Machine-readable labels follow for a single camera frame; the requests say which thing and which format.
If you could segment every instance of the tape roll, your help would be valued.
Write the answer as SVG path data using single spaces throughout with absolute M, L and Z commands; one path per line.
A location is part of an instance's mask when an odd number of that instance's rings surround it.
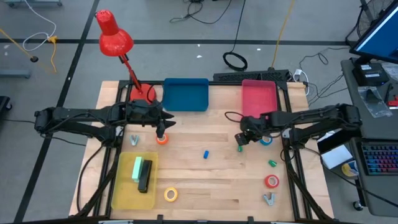
M 268 140 L 264 140 L 264 137 L 262 139 L 260 139 L 260 143 L 263 146 L 269 146 L 272 143 L 272 137 L 267 137 Z
M 158 144 L 166 144 L 169 141 L 169 137 L 167 137 L 166 134 L 163 134 L 163 137 L 161 139 L 159 139 L 158 137 L 156 137 L 156 142 Z
M 169 198 L 169 197 L 167 196 L 167 194 L 168 194 L 170 191 L 171 191 L 171 192 L 174 192 L 174 196 L 173 196 L 172 198 Z M 177 199 L 177 195 L 178 195 L 177 190 L 176 190 L 174 187 L 169 187 L 169 188 L 167 188 L 167 189 L 164 191 L 164 199 L 166 199 L 166 201 L 168 201 L 168 202 L 174 202 L 175 199 Z
M 276 175 L 268 175 L 265 179 L 266 186 L 269 188 L 276 188 L 279 185 L 279 178 Z

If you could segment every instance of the gray floor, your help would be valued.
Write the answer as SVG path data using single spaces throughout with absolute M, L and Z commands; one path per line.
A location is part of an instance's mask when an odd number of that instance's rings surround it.
M 79 39 L 92 3 L 93 0 L 64 0 L 63 7 L 34 7 L 38 13 L 57 23 L 56 34 L 59 38 Z M 197 17 L 212 21 L 227 3 L 206 0 Z M 234 0 L 224 17 L 213 25 L 200 24 L 191 19 L 169 24 L 172 17 L 186 14 L 187 4 L 180 0 L 101 0 L 98 9 L 112 10 L 119 26 L 134 39 L 234 39 L 242 3 L 243 0 Z M 239 39 L 276 40 L 289 4 L 289 0 L 248 0 Z M 358 6 L 359 1 L 355 0 L 297 0 L 282 39 L 342 41 L 355 23 Z M 26 38 L 34 32 L 50 32 L 52 29 L 49 23 L 33 15 L 23 4 L 17 9 L 0 4 L 0 28 L 13 38 Z M 99 34 L 100 30 L 94 21 L 88 38 L 97 39 Z M 137 44 L 129 52 L 129 58 L 142 80 L 163 80 L 168 77 L 203 77 L 211 80 L 214 73 L 231 71 L 222 60 L 222 54 L 231 47 Z M 326 47 L 281 45 L 275 68 L 288 68 L 294 72 L 302 57 L 313 55 Z M 34 120 L 34 111 L 56 105 L 76 48 L 77 44 L 58 44 L 55 61 L 59 72 L 50 75 L 30 63 L 14 45 L 0 44 L 0 68 L 28 68 L 32 71 L 32 77 L 28 80 L 3 78 L 0 81 L 0 95 L 10 96 L 14 105 L 7 115 L 9 119 Z M 237 45 L 235 52 L 246 57 L 248 70 L 266 70 L 271 65 L 274 49 L 274 45 Z M 50 44 L 34 52 L 48 66 L 51 53 Z M 328 65 L 322 64 L 316 57 L 308 58 L 302 64 L 310 82 L 320 88 L 340 75 L 340 61 L 351 57 L 348 50 L 329 50 L 325 56 L 330 62 Z M 102 55 L 98 44 L 85 44 L 64 107 L 92 108 L 103 80 L 126 78 L 127 72 L 117 58 Z M 345 87 L 343 78 L 330 92 Z M 308 99 L 313 96 L 311 90 Z M 342 91 L 329 98 L 319 99 L 311 108 L 335 103 L 350 103 L 348 92 Z M 27 123 L 3 122 L 1 129 L 0 223 L 6 223 L 14 220 L 43 139 Z M 77 135 L 57 136 L 86 142 L 85 138 Z M 83 150 L 80 146 L 52 141 L 24 221 L 68 215 Z M 328 172 L 325 175 L 336 218 L 356 223 L 398 223 L 396 218 L 372 216 L 366 209 L 354 211 L 351 202 L 358 199 L 356 189 Z

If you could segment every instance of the black eraser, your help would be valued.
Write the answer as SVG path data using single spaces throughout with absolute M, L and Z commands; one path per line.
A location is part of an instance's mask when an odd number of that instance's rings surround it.
M 138 182 L 138 191 L 140 193 L 148 192 L 150 170 L 152 169 L 152 161 L 144 160 L 142 163 L 141 175 Z

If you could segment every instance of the red object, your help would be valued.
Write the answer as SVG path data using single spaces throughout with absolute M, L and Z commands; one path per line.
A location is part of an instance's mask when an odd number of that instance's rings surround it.
M 109 10 L 100 10 L 96 14 L 98 25 L 102 30 L 99 37 L 99 49 L 106 56 L 117 57 L 128 53 L 134 42 L 130 35 L 120 29 Z
M 270 182 L 270 179 L 275 180 L 275 184 Z M 279 185 L 279 178 L 276 175 L 268 175 L 265 179 L 266 186 L 269 188 L 276 188 Z
M 260 114 L 277 111 L 276 85 L 271 81 L 242 81 L 243 116 L 260 118 Z
M 119 57 L 129 70 L 130 78 L 136 87 L 131 90 L 130 100 L 144 99 L 150 104 L 156 99 L 156 92 L 151 89 L 148 94 L 150 86 L 139 83 L 126 56 L 132 49 L 134 41 L 126 31 L 118 27 L 111 11 L 100 10 L 97 12 L 96 18 L 102 30 L 99 37 L 99 49 L 106 56 Z
M 389 106 L 398 106 L 398 96 L 394 95 L 394 100 L 388 101 Z
M 137 88 L 133 88 L 130 93 L 130 100 L 146 100 L 148 104 L 151 104 L 156 99 L 156 91 L 151 88 L 148 84 L 141 84 L 141 92 Z

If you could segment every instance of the wooden tabletop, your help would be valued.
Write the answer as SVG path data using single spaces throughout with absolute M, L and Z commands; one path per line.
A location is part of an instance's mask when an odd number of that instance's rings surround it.
M 114 104 L 118 82 L 103 82 L 97 108 Z M 288 83 L 289 98 L 293 112 L 308 109 L 304 86 L 301 83 Z M 161 99 L 161 86 L 155 87 Z M 241 112 L 241 86 L 210 86 L 209 107 L 205 112 L 171 112 L 177 122 L 166 130 L 169 142 L 158 145 L 155 129 L 127 125 L 122 152 L 158 152 L 158 179 L 155 206 L 152 210 L 112 210 L 115 219 L 151 219 L 163 214 L 166 220 L 247 220 L 293 221 L 292 204 L 284 162 L 280 159 L 282 143 L 275 138 L 270 146 L 251 142 L 238 152 L 234 135 L 240 133 L 239 123 L 228 121 L 224 112 Z M 131 146 L 129 136 L 140 137 L 137 146 Z M 100 142 L 89 139 L 82 161 L 99 148 Z M 307 143 L 310 149 L 318 150 L 315 141 Z M 203 158 L 209 151 L 208 159 Z M 328 189 L 320 158 L 309 151 L 301 151 L 307 189 L 326 214 L 333 217 Z M 87 166 L 83 174 L 81 205 L 84 205 L 98 186 L 104 150 Z M 277 162 L 271 167 L 268 160 Z M 277 188 L 268 189 L 264 185 L 267 175 L 278 176 Z M 175 187 L 178 198 L 174 202 L 164 199 L 164 190 Z M 268 206 L 263 195 L 275 193 L 275 203 Z M 305 217 L 302 196 L 297 189 L 300 216 Z M 108 197 L 103 194 L 101 214 Z M 70 214 L 76 214 L 76 192 Z

